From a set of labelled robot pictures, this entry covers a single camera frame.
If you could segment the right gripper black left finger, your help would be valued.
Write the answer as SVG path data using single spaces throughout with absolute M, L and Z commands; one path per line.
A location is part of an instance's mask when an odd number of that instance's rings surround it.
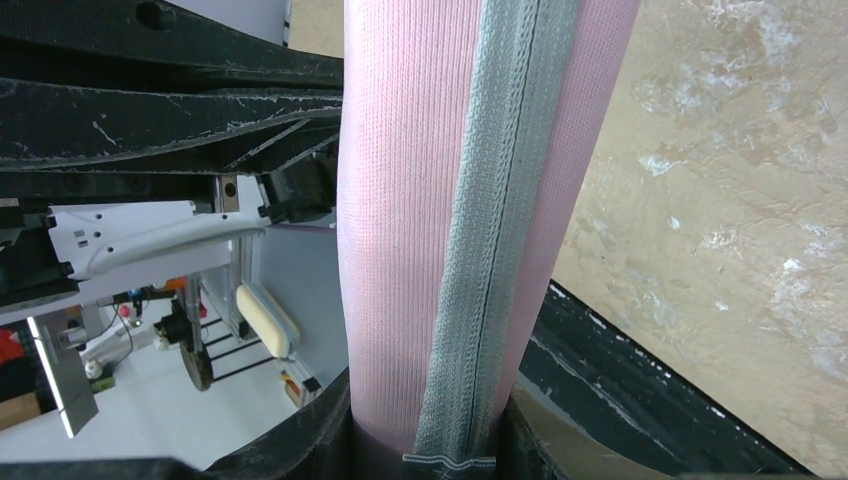
M 166 1 L 1 5 L 1 194 L 208 198 L 335 148 L 344 62 Z

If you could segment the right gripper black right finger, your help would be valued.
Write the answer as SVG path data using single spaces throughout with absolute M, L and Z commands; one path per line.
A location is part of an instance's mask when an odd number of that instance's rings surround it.
M 810 471 L 551 282 L 505 412 L 497 475 L 791 479 Z

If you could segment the pink grey umbrella case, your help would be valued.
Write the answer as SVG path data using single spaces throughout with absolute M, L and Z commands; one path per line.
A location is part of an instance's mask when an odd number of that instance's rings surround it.
M 487 478 L 635 1 L 348 1 L 337 244 L 360 479 Z

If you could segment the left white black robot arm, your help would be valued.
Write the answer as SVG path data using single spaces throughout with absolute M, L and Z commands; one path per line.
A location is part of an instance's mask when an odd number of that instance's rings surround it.
M 201 245 L 262 232 L 272 224 L 315 221 L 333 208 L 331 181 L 315 176 L 295 190 L 284 175 L 147 177 L 147 193 L 165 196 L 96 204 L 97 175 L 78 198 L 63 205 L 45 199 L 1 200 L 1 320 L 62 309 L 97 297 L 88 281 L 110 271 Z

